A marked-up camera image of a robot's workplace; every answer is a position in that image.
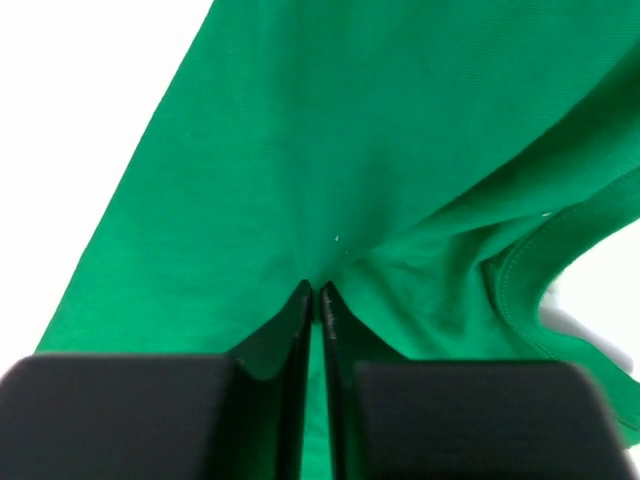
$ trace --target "white background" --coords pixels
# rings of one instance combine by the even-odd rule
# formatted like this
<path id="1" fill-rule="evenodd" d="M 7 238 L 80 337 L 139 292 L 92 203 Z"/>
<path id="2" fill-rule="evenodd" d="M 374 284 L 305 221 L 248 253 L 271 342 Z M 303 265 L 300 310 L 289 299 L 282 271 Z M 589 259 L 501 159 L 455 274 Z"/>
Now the white background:
<path id="1" fill-rule="evenodd" d="M 0 1 L 0 375 L 32 352 L 211 0 Z M 640 370 L 640 222 L 560 305 Z M 640 465 L 640 447 L 631 455 Z"/>

